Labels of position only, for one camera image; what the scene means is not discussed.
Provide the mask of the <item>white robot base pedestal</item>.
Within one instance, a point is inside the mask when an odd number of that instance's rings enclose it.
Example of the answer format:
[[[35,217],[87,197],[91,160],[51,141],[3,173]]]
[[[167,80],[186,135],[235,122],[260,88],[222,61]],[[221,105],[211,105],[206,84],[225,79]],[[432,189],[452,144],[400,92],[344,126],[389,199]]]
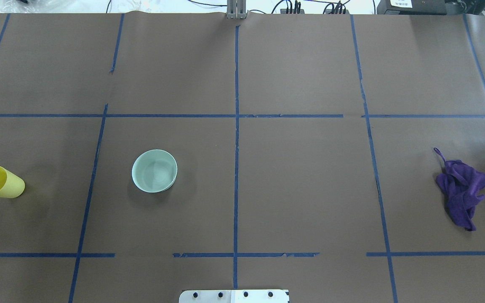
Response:
[[[187,290],[179,303],[289,303],[289,291],[282,289]]]

